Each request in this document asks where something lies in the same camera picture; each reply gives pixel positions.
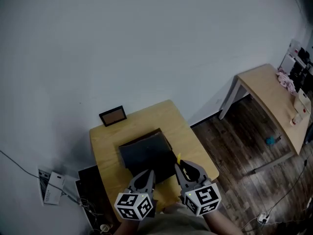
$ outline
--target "dark floorboard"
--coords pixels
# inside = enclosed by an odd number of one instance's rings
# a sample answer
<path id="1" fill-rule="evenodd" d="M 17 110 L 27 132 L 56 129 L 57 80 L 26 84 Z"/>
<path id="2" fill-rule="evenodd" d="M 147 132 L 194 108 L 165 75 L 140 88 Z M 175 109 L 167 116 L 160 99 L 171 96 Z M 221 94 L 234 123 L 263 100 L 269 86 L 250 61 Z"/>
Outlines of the dark floorboard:
<path id="1" fill-rule="evenodd" d="M 261 212 L 269 210 L 296 182 L 304 160 L 312 153 L 313 142 L 273 168 L 251 171 L 289 152 L 282 139 L 272 146 L 265 139 L 280 136 L 274 123 L 258 103 L 246 97 L 231 106 L 224 119 L 214 116 L 193 127 L 193 131 L 220 172 L 217 182 L 222 194 L 221 211 L 238 226 L 244 226 Z M 295 188 L 271 212 L 269 223 L 303 218 L 313 185 L 313 156 Z M 245 227 L 258 226 L 256 220 Z M 266 225 L 247 234 L 274 234 L 277 224 Z"/>

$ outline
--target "wooden table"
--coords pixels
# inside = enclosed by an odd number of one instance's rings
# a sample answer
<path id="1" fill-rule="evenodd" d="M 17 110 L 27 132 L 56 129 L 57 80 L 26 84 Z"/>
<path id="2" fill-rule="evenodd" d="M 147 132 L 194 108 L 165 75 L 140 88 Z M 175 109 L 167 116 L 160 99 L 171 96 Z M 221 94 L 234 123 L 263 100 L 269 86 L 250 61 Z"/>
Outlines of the wooden table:
<path id="1" fill-rule="evenodd" d="M 237 75 L 237 83 L 219 116 L 219 119 L 223 119 L 233 103 L 238 89 L 243 86 L 285 136 L 291 151 L 281 158 L 255 169 L 255 172 L 267 169 L 299 154 L 308 129 L 310 116 L 304 118 L 298 125 L 291 126 L 290 120 L 297 114 L 293 107 L 295 97 L 280 85 L 276 73 L 277 70 L 272 65 L 266 64 Z"/>
<path id="2" fill-rule="evenodd" d="M 129 114 L 126 120 L 114 125 L 100 125 L 90 130 L 92 149 L 112 206 L 118 193 L 123 192 L 132 179 L 130 171 L 122 165 L 118 147 L 157 128 L 162 130 L 175 155 L 181 153 L 181 159 L 201 165 L 211 180 L 218 177 L 219 172 L 206 150 L 174 103 L 167 100 Z M 180 191 L 175 175 L 156 185 L 156 210 L 178 201 Z"/>

